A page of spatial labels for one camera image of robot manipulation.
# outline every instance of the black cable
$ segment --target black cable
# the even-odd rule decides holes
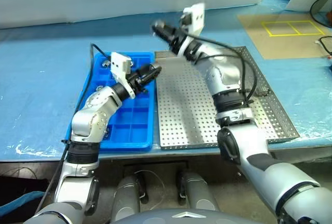
[[[180,30],[182,31],[183,34],[185,34],[185,35],[187,35],[187,36],[189,36],[189,37],[191,37],[193,39],[204,41],[204,42],[207,42],[207,43],[211,43],[211,44],[215,44],[215,45],[224,47],[224,48],[226,48],[226,49],[228,49],[228,50],[230,50],[233,53],[235,53],[235,54],[238,55],[238,57],[241,59],[241,63],[242,63],[241,89],[242,89],[242,93],[244,95],[244,98],[245,98],[246,102],[248,103],[249,98],[247,98],[247,96],[245,94],[245,59],[243,58],[242,54],[240,52],[238,52],[235,48],[233,48],[233,47],[231,47],[231,46],[229,46],[227,44],[223,44],[223,43],[220,43],[218,41],[214,41],[214,40],[211,40],[211,39],[203,38],[203,37],[200,37],[200,36],[191,35],[188,32],[186,32],[183,28],[180,28]],[[253,74],[254,74],[254,78],[257,77],[255,70],[253,70]]]
[[[318,1],[320,1],[320,0],[316,0],[316,1],[313,2],[313,4],[311,5],[310,10],[309,10],[310,16],[312,17],[312,19],[313,19],[315,22],[321,24],[322,26],[325,26],[325,27],[331,28],[332,25],[327,25],[327,24],[325,24],[325,23],[322,23],[322,22],[318,21],[318,20],[313,16],[313,14],[312,14],[312,8],[314,7],[314,5],[315,5]]]
[[[79,99],[78,104],[76,105],[76,108],[74,110],[74,114],[73,115],[75,115],[78,112],[78,110],[79,110],[79,108],[80,108],[80,106],[82,104],[82,101],[83,101],[83,99],[85,97],[85,94],[87,93],[88,88],[90,86],[90,82],[91,82],[92,75],[93,75],[93,61],[94,61],[93,48],[96,48],[96,50],[98,50],[103,56],[107,57],[107,55],[96,44],[90,44],[90,73],[89,73],[89,78],[88,78],[88,82],[87,82],[85,88],[82,90],[83,94],[81,95],[81,98]],[[66,156],[67,151],[69,149],[69,143],[70,143],[70,140],[71,140],[71,136],[72,136],[72,125],[70,125],[70,128],[69,128],[69,137],[68,137],[68,140],[66,141],[66,146],[65,146],[65,148],[63,150],[61,159],[60,159],[60,161],[58,163],[56,171],[54,172],[54,174],[52,176],[52,179],[51,179],[50,183],[47,186],[47,189],[45,190],[43,198],[39,202],[39,205],[38,205],[38,207],[36,209],[35,214],[38,213],[39,210],[41,209],[41,206],[43,205],[46,196],[48,195],[49,191],[51,190],[51,188],[52,188],[52,186],[53,186],[53,184],[54,184],[54,182],[56,180],[56,177],[57,177],[57,175],[58,175],[58,173],[60,171],[60,168],[62,167],[62,164],[64,162],[65,156]]]
[[[213,58],[213,57],[232,57],[232,58],[239,58],[237,55],[233,55],[233,54],[215,54],[215,55],[208,55],[207,57],[200,57],[200,58],[196,59],[196,60],[194,61],[194,65],[196,65],[197,62],[199,62],[199,61],[201,61],[201,60],[205,60],[205,59]],[[256,90],[258,79],[257,79],[257,76],[256,76],[256,74],[255,74],[255,68],[254,68],[254,66],[253,66],[249,61],[247,61],[247,60],[244,60],[244,62],[245,62],[246,64],[248,64],[248,66],[251,68],[251,70],[252,70],[253,73],[254,73],[254,83],[253,83],[253,86],[252,86],[252,88],[251,88],[251,90],[250,90],[248,96],[247,96],[247,99],[249,100],[249,99],[251,98],[251,96],[254,94],[255,90]]]
[[[329,54],[332,55],[332,51],[329,51],[327,49],[327,47],[325,46],[325,44],[323,43],[322,39],[324,38],[332,38],[332,36],[322,36],[320,39],[318,39],[318,41],[321,43],[321,45],[323,46],[323,48],[325,49],[325,51]]]

